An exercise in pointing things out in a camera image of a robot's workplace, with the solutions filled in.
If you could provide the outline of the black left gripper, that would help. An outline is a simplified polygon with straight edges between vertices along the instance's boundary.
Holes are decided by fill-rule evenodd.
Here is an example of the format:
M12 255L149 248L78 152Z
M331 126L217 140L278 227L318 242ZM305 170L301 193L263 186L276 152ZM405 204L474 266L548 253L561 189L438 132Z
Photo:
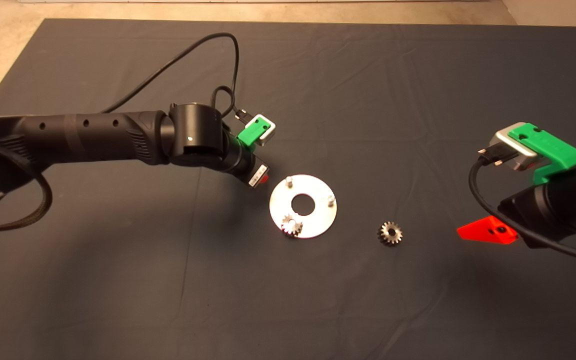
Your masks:
M230 132L224 132L223 137L221 172L230 174L250 189L266 183L269 166Z

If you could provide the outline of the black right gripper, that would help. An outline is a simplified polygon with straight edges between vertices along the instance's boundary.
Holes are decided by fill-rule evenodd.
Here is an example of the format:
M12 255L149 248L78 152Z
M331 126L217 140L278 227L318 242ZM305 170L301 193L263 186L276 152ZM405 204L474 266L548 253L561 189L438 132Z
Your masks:
M576 168L501 200L499 214L557 243L576 235ZM519 239L514 228L492 215L456 231L474 242L509 245Z

